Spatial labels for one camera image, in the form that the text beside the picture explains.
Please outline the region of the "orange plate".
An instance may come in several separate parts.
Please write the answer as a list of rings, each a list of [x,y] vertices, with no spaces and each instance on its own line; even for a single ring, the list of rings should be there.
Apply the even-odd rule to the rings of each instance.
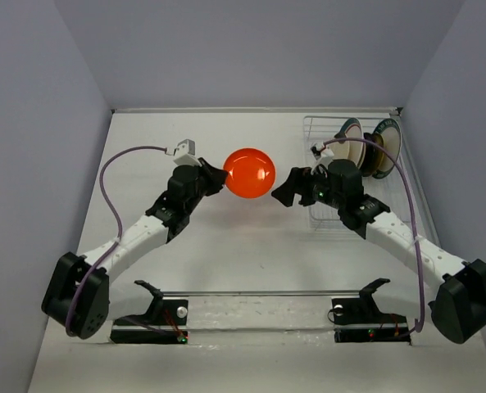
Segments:
[[[228,173],[225,185],[237,197],[263,197],[275,183],[273,160],[256,148],[245,147],[232,152],[223,169]]]

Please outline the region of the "cream plate black brush mark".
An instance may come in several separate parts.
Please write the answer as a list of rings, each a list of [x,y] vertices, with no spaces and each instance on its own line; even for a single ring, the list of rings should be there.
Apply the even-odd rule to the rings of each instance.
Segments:
[[[335,138],[329,148],[334,153],[335,160],[346,160],[350,152],[350,142],[347,138]]]

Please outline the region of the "white plate teal red rim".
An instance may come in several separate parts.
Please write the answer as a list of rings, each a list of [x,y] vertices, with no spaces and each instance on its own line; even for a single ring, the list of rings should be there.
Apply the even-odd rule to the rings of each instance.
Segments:
[[[352,161],[357,168],[361,167],[365,158],[365,147],[357,139],[363,139],[361,123],[357,118],[349,118],[345,121],[341,129],[335,135],[336,138],[347,138],[350,142],[350,152],[348,160]]]

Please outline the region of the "brown yellow patterned plate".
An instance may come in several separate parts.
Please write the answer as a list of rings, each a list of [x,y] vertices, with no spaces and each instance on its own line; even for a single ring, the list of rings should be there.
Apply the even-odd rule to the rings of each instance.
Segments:
[[[365,176],[372,176],[380,167],[384,159],[384,152],[379,149],[379,147],[384,147],[383,138],[378,133],[373,133],[370,136],[370,140],[376,145],[376,147],[371,145],[368,146],[370,149],[370,155],[364,170]]]

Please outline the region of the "white plate dark green rim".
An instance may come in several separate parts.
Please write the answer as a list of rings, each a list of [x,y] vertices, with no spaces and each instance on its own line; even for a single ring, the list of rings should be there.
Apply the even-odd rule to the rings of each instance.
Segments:
[[[381,120],[375,127],[373,134],[382,138],[384,150],[386,150],[394,160],[397,160],[402,145],[402,135],[398,122],[394,119]],[[373,177],[377,179],[386,178],[392,172],[393,168],[393,161],[384,155],[384,158],[378,169],[374,172]]]

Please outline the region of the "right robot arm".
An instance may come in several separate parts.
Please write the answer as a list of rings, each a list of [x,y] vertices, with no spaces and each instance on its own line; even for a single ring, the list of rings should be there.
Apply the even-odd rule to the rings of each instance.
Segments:
[[[441,250],[416,229],[404,224],[390,208],[365,193],[359,169],[350,160],[328,165],[293,167],[271,195],[282,205],[321,203],[333,207],[343,225],[387,251],[418,276],[420,286],[433,293],[432,324],[449,341],[463,344],[486,326],[486,263],[467,262]]]

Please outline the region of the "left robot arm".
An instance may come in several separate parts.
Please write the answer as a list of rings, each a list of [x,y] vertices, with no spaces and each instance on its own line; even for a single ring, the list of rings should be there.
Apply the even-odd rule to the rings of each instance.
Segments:
[[[220,192],[228,173],[203,158],[174,168],[166,190],[131,227],[92,251],[59,258],[41,310],[61,324],[67,335],[88,339],[112,318],[111,285],[151,251],[164,246],[188,226],[204,197]]]

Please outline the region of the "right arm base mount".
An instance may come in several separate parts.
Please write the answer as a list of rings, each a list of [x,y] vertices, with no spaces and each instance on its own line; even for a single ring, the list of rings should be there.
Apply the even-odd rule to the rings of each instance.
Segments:
[[[332,299],[327,319],[336,343],[411,343],[406,317],[381,313],[359,297]]]

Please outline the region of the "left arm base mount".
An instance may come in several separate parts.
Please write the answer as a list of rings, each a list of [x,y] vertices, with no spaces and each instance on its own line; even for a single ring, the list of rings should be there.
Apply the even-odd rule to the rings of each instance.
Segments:
[[[186,345],[188,343],[188,299],[165,298],[152,314],[131,315],[115,320],[109,341],[131,345]]]

